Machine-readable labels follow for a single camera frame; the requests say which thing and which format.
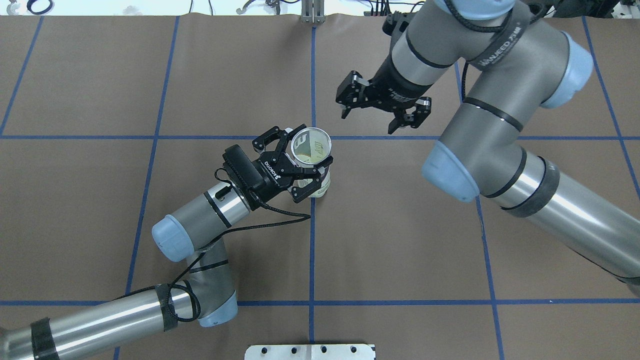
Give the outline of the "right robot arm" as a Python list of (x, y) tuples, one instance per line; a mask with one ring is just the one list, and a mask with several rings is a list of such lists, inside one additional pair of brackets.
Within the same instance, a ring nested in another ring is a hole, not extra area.
[(520, 0), (426, 0), (386, 25), (390, 51), (377, 73), (351, 71), (335, 101), (393, 114), (388, 133), (418, 128), (426, 91), (464, 59), (480, 71), (422, 166), (434, 186), (462, 202), (492, 199), (503, 211), (562, 237), (565, 245), (639, 294), (639, 221), (517, 145), (534, 112), (569, 102), (594, 59), (567, 32), (536, 19)]

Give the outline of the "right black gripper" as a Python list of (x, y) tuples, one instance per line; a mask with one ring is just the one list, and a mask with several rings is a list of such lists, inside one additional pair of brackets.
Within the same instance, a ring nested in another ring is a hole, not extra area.
[(432, 98), (421, 97), (431, 84), (416, 84), (405, 79), (393, 64), (391, 55), (384, 60), (377, 73), (365, 80), (358, 71), (350, 71), (336, 89), (335, 102), (340, 105), (341, 119), (353, 109), (374, 107), (394, 114), (387, 134), (409, 126), (417, 129), (432, 112)]

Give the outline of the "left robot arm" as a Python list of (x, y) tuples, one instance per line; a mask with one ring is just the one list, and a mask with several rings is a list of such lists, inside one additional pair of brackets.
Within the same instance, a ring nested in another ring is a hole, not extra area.
[(141, 338), (197, 323), (216, 327), (236, 317), (237, 289), (224, 238), (307, 221), (309, 213), (271, 205), (322, 192), (330, 178), (332, 139), (320, 128), (274, 126), (222, 153), (216, 183), (151, 228), (164, 257), (183, 270), (174, 278), (133, 288), (112, 300), (60, 317), (1, 330), (3, 360), (80, 360)]

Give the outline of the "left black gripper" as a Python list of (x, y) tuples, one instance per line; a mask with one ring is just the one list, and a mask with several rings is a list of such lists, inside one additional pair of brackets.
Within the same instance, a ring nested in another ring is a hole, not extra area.
[[(275, 150), (271, 151), (278, 155), (286, 150), (287, 144), (295, 135), (306, 128), (306, 124), (295, 129), (281, 129), (279, 126), (274, 126), (252, 141), (253, 149), (262, 154), (267, 151), (269, 144), (278, 141)], [(316, 170), (312, 177), (294, 179), (291, 176), (282, 175), (281, 168), (272, 164), (269, 159), (258, 158), (251, 161), (239, 145), (229, 146), (222, 154), (222, 159), (222, 167), (243, 196), (248, 201), (259, 199), (263, 202), (269, 202), (285, 191), (292, 196), (298, 194), (299, 199), (322, 198), (330, 186), (330, 165), (334, 160), (333, 156), (329, 156), (318, 163), (311, 164), (291, 158), (290, 161), (295, 163), (296, 168)], [(315, 191), (305, 194), (304, 187), (309, 185), (312, 185)]]

